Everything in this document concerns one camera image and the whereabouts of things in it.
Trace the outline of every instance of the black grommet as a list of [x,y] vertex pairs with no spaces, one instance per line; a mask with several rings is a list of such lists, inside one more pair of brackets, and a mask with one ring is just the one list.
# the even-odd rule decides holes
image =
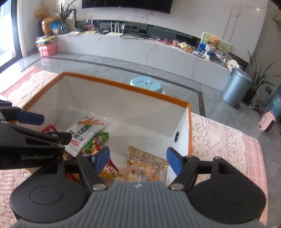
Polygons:
[[175,142],[177,142],[179,135],[180,135],[180,133],[177,131],[176,136],[175,136]]

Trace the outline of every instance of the trash can lid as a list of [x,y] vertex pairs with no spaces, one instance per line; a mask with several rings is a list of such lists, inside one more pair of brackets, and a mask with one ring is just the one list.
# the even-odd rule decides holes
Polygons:
[[247,82],[247,83],[249,83],[249,84],[251,84],[251,83],[253,82],[253,80],[251,79],[251,77],[250,77],[248,74],[246,74],[246,73],[245,73],[243,70],[241,70],[241,69],[235,68],[235,70],[233,70],[233,71],[231,72],[231,75],[232,75],[233,73],[237,74],[239,78],[243,79],[245,82]]

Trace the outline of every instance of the gray tile floor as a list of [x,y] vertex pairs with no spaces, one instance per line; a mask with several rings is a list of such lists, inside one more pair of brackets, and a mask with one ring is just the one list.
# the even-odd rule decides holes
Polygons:
[[41,59],[38,53],[34,53],[2,72],[0,80],[5,82],[5,86],[13,84],[18,79],[13,79],[12,75],[28,66],[37,66],[57,73],[77,72],[125,83],[129,83],[131,79],[140,75],[148,75],[162,84],[163,92],[166,94],[190,102],[192,112],[257,138],[262,148],[268,182],[267,227],[274,227],[281,223],[279,216],[281,213],[281,136],[279,134],[281,126],[279,124],[265,134],[260,131],[259,116],[254,116],[251,110],[242,103],[239,110],[230,107],[222,100],[221,92],[217,90],[165,71],[98,56],[57,53],[50,58]]

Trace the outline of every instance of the glass door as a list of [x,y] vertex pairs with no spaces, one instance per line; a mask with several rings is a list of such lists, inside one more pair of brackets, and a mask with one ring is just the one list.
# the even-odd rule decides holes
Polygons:
[[20,58],[17,0],[7,0],[0,6],[0,72]]

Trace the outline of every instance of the white snack bag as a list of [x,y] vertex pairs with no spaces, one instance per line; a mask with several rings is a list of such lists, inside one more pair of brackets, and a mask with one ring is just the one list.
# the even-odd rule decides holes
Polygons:
[[74,123],[67,130],[67,132],[72,134],[72,140],[65,146],[65,150],[73,157],[77,157],[87,142],[110,124],[110,120],[94,112],[79,110]]

